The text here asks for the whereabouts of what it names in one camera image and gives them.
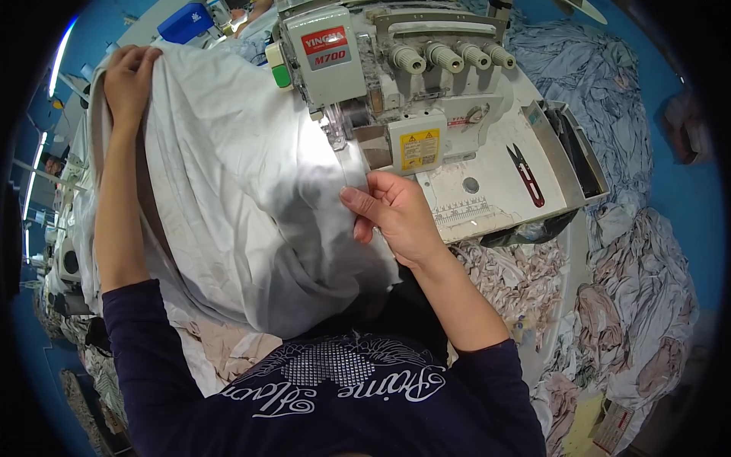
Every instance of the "label tag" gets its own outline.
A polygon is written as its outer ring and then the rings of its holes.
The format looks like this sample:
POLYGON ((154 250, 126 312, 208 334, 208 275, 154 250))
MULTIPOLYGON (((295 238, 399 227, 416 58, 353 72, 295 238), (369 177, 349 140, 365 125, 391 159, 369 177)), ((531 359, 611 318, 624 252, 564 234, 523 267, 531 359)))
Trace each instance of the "label tag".
POLYGON ((403 171, 431 165, 439 155, 439 129, 422 130, 400 136, 403 171))
POLYGON ((343 26, 305 35, 302 37, 302 46, 312 71, 352 60, 343 26))

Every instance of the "red handle scissors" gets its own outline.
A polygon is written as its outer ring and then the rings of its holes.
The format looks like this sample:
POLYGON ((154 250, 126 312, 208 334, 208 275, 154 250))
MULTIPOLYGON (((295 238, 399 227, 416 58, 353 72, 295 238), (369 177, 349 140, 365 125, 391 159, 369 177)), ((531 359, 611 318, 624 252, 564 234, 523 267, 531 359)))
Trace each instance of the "red handle scissors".
POLYGON ((515 163, 515 167, 518 169, 520 177, 523 179, 523 184, 526 185, 526 189, 528 189, 528 193, 531 195, 533 204, 536 206, 536 208, 540 208, 541 206, 545 205, 546 200, 543 198, 543 194, 541 193, 541 189, 538 187, 536 178, 533 177, 531 168, 528 166, 528 162, 526 162, 526 159, 520 153, 520 149, 518 148, 518 146, 515 145, 515 143, 512 144, 512 147, 515 149, 515 153, 510 150, 509 146, 505 147, 507 148, 507 152, 508 154, 510 154, 510 158, 512 159, 513 163, 515 163))

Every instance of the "navy long sleeve shirt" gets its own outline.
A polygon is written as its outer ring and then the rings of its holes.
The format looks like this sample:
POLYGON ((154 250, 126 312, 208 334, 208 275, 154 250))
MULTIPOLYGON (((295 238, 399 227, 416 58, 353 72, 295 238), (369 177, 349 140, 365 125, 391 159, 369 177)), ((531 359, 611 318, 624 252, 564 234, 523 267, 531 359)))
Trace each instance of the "navy long sleeve shirt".
POLYGON ((451 369, 387 335, 288 341, 204 399, 157 280, 103 303, 142 456, 545 455, 512 340, 451 369))

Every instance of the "yellow warning sticker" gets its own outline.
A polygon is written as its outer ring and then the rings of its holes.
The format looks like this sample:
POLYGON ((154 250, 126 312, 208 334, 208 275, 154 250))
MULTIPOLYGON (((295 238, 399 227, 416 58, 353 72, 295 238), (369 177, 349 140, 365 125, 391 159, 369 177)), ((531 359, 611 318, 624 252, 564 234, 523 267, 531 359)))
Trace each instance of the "yellow warning sticker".
POLYGON ((403 171, 431 165, 439 156, 439 129, 422 130, 401 136, 403 171))

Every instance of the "dark blue sleeve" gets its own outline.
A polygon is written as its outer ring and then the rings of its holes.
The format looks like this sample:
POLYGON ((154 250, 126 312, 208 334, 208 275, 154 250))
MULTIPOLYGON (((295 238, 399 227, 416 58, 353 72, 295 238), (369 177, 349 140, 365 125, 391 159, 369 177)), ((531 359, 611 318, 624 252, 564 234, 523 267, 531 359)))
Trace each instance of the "dark blue sleeve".
POLYGON ((157 279, 102 296, 119 388, 135 447, 161 455, 180 418, 203 399, 170 327, 157 279))
POLYGON ((461 353, 452 370, 495 419, 502 442, 517 456, 545 456, 546 446, 528 386, 523 382, 518 348, 512 339, 461 353))

